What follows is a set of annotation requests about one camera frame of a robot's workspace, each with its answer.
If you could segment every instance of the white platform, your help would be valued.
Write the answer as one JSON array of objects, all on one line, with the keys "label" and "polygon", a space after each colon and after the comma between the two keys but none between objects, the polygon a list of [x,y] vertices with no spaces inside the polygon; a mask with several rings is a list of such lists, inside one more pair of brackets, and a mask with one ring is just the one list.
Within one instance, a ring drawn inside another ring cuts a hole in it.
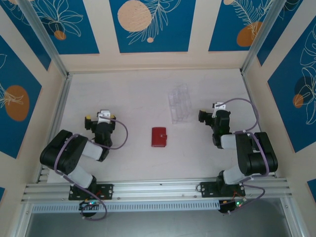
[{"label": "white platform", "polygon": [[[194,120],[172,124],[167,93],[174,86],[188,85]],[[84,129],[84,117],[109,109],[126,124],[129,139],[102,162],[80,161],[98,181],[157,180],[216,177],[237,164],[233,150],[220,150],[212,143],[212,129],[198,121],[200,109],[212,111],[212,103],[248,95],[238,69],[124,71],[73,76],[61,129],[93,138]],[[227,105],[231,131],[251,127],[255,116],[243,101]],[[167,128],[167,146],[151,147],[152,127]],[[113,147],[124,140],[125,130],[117,124]],[[48,182],[64,182],[50,171]]]}]

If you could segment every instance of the metal bracket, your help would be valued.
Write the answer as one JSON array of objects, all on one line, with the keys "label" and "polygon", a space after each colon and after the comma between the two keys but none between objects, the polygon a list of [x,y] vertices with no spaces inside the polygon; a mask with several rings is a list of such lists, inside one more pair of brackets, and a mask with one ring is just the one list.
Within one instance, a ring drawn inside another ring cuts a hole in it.
[{"label": "metal bracket", "polygon": [[[97,184],[97,197],[101,200],[112,200],[113,184]],[[86,197],[75,194],[75,187],[70,186],[68,200],[85,200]]]},{"label": "metal bracket", "polygon": [[240,196],[246,196],[243,186],[225,185],[222,190],[218,189],[217,182],[201,182],[202,198],[222,198],[233,197],[234,193],[238,193]]},{"label": "metal bracket", "polygon": [[214,119],[216,117],[216,112],[218,110],[226,110],[226,105],[223,105],[222,102],[216,102],[215,104],[213,104],[213,109],[214,109],[214,112],[212,114],[212,118]]},{"label": "metal bracket", "polygon": [[101,122],[107,122],[110,123],[111,121],[102,117],[107,117],[110,118],[111,117],[111,113],[109,110],[100,110],[100,112],[97,113],[98,116],[98,124]]}]

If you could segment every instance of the transparent container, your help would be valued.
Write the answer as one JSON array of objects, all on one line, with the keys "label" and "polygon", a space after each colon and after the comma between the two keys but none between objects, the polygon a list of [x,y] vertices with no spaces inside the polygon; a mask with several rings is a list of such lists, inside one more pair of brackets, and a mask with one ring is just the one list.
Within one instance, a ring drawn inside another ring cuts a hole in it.
[{"label": "transparent container", "polygon": [[192,104],[188,86],[182,84],[168,93],[172,123],[189,122],[192,118]]}]

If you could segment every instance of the red card holder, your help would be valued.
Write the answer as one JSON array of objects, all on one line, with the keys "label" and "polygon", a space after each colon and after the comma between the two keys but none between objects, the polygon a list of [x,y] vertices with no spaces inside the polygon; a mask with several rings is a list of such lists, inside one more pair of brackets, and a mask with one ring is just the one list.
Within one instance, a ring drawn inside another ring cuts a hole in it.
[{"label": "red card holder", "polygon": [[152,147],[165,147],[167,145],[167,132],[165,127],[153,127]]}]

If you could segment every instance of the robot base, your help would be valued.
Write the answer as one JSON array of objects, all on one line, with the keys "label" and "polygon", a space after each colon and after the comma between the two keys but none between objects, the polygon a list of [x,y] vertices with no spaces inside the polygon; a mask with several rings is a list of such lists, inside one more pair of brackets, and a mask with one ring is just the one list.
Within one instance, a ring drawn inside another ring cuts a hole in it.
[{"label": "robot base", "polygon": [[221,171],[216,178],[216,182],[201,182],[202,198],[226,198],[233,197],[234,193],[238,193],[244,197],[244,187],[239,184],[227,185],[224,182],[224,171]]},{"label": "robot base", "polygon": [[[112,200],[113,184],[97,184],[96,178],[93,180],[88,187],[88,190],[99,197],[101,200]],[[68,200],[91,200],[94,199],[86,192],[77,188],[76,186],[70,186]]]}]

